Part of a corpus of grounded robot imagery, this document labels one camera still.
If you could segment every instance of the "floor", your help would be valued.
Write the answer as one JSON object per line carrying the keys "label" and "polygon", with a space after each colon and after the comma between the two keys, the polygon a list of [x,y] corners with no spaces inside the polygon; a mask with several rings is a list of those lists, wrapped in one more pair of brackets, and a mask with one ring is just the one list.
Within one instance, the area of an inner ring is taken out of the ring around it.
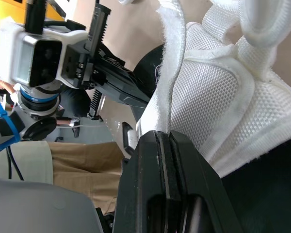
{"label": "floor", "polygon": [[[71,0],[74,5],[67,18],[90,26],[95,1]],[[209,0],[181,0],[186,21],[201,22],[211,7]],[[118,57],[126,61],[126,67],[133,70],[141,58],[163,43],[162,25],[156,9],[158,0],[135,0],[133,4],[121,5],[117,0],[100,0],[100,4],[112,10],[108,18],[104,43]],[[291,86],[291,33],[280,44],[273,70]],[[101,113],[115,141],[122,148],[121,122],[132,127],[136,121],[128,106],[106,100]]]}

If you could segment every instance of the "white mesh fabric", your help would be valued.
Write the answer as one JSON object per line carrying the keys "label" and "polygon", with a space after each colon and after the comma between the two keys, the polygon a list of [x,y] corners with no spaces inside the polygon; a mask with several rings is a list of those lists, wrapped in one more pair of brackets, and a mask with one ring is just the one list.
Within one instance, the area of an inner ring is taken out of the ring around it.
{"label": "white mesh fabric", "polygon": [[230,72],[184,61],[173,90],[171,129],[186,134],[199,149],[221,120],[237,88]]}
{"label": "white mesh fabric", "polygon": [[[259,137],[259,133],[262,129],[290,115],[291,92],[280,86],[274,85],[272,82],[265,83],[256,81],[255,93],[244,117],[228,139],[222,144],[220,149],[209,160],[210,164],[216,167],[218,163],[220,163],[220,159],[235,150],[249,138]],[[246,157],[249,162],[251,159],[260,155],[261,154],[242,154],[242,157]]]}
{"label": "white mesh fabric", "polygon": [[253,47],[244,36],[236,43],[236,47],[238,50],[238,60],[255,76],[264,79],[267,71],[275,61],[277,48]]}
{"label": "white mesh fabric", "polygon": [[199,23],[189,23],[185,50],[212,50],[224,46],[215,39]]}
{"label": "white mesh fabric", "polygon": [[223,10],[216,5],[207,11],[202,21],[202,26],[210,35],[226,44],[229,44],[226,33],[237,24],[239,24],[237,13]]}

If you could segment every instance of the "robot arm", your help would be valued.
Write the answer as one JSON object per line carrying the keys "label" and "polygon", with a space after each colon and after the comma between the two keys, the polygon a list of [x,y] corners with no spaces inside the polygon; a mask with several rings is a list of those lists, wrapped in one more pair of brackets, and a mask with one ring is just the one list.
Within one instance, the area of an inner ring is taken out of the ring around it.
{"label": "robot arm", "polygon": [[[0,150],[19,140],[42,140],[56,128],[53,116],[62,84],[95,88],[92,118],[104,95],[142,108],[149,101],[139,89],[142,81],[102,43],[110,9],[96,4],[87,33],[85,26],[70,20],[44,21],[46,2],[29,1],[25,25],[3,22],[0,26],[0,80],[21,84],[10,124],[0,117]],[[60,31],[53,26],[66,28]]]}

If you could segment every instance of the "person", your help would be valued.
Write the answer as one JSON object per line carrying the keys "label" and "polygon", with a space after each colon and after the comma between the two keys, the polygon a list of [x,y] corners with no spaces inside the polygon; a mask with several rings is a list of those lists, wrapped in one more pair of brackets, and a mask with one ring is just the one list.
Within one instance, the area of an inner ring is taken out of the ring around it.
{"label": "person", "polygon": [[[117,143],[18,142],[11,146],[11,151],[24,181],[82,193],[103,214],[115,211],[124,159]],[[3,150],[0,179],[8,177],[7,154]],[[19,181],[13,166],[11,179]]]}
{"label": "person", "polygon": [[[6,101],[8,104],[13,105],[18,101],[17,91],[15,88],[2,80],[0,80],[0,96],[6,95]],[[77,138],[80,135],[80,128],[76,127],[80,125],[81,117],[87,117],[89,111],[90,98],[84,90],[77,90],[63,87],[61,92],[61,106],[62,108],[73,114],[73,117],[57,117],[58,125],[69,125],[72,127],[74,137]]]}

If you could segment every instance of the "white strap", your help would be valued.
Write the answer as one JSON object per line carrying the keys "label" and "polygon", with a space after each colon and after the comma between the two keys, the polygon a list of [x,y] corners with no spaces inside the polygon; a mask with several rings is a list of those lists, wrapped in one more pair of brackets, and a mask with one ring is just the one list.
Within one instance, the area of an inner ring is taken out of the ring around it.
{"label": "white strap", "polygon": [[157,88],[137,123],[139,136],[151,130],[169,133],[172,92],[185,51],[186,25],[180,2],[160,0],[160,3],[161,7],[157,11],[164,25],[164,58]]}
{"label": "white strap", "polygon": [[226,34],[229,29],[239,24],[237,12],[224,10],[213,5],[205,14],[202,26],[205,30],[223,43],[229,44]]}
{"label": "white strap", "polygon": [[234,49],[235,45],[230,44],[213,50],[188,50],[184,53],[184,59],[191,61],[214,60],[232,55]]}
{"label": "white strap", "polygon": [[211,2],[223,10],[238,12],[238,0],[211,0]]}

